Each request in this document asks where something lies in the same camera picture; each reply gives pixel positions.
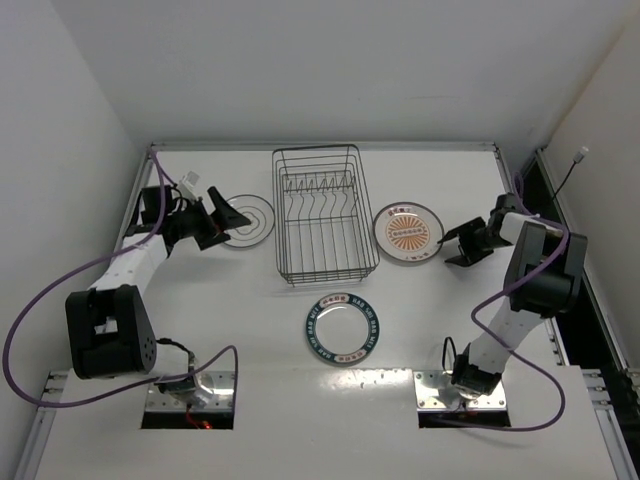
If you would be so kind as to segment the white plate orange sunburst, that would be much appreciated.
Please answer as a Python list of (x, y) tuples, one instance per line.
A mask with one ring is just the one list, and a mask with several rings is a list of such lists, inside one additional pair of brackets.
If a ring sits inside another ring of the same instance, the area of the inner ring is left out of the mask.
[(422, 263), (440, 251), (444, 227), (431, 209), (414, 202), (395, 202), (377, 213), (373, 235), (377, 246), (392, 259)]

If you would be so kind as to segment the white plate teal rim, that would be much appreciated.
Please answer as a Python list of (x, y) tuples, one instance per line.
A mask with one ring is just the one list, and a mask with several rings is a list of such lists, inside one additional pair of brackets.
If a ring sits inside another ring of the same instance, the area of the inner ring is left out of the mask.
[(350, 366), (362, 362), (380, 339), (379, 317), (364, 298), (338, 292), (319, 299), (304, 321), (310, 351), (322, 362)]

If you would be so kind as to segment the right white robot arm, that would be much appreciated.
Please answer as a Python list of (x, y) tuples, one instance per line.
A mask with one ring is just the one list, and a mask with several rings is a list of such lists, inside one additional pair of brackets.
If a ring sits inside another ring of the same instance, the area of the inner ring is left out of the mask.
[(439, 242), (452, 240), (458, 242), (459, 254), (446, 262), (459, 267), (474, 266), (499, 248), (513, 249), (502, 290), (472, 310), (472, 321), (495, 301), (499, 309), (480, 336), (456, 355), (451, 373), (451, 383), (459, 390), (489, 395), (528, 334), (575, 305), (588, 238), (531, 214), (517, 195), (507, 193), (497, 197), (488, 220), (469, 220)]

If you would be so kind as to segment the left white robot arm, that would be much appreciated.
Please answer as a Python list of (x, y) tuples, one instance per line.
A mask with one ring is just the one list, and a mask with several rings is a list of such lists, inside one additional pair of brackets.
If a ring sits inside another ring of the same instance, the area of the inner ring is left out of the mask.
[(143, 188), (122, 238), (122, 254), (87, 290), (65, 302), (71, 359), (82, 380), (151, 378), (160, 392), (188, 404), (209, 396), (207, 377), (183, 344), (155, 336), (143, 295), (160, 265), (182, 240), (206, 250), (250, 225), (214, 187), (208, 212), (186, 185)]

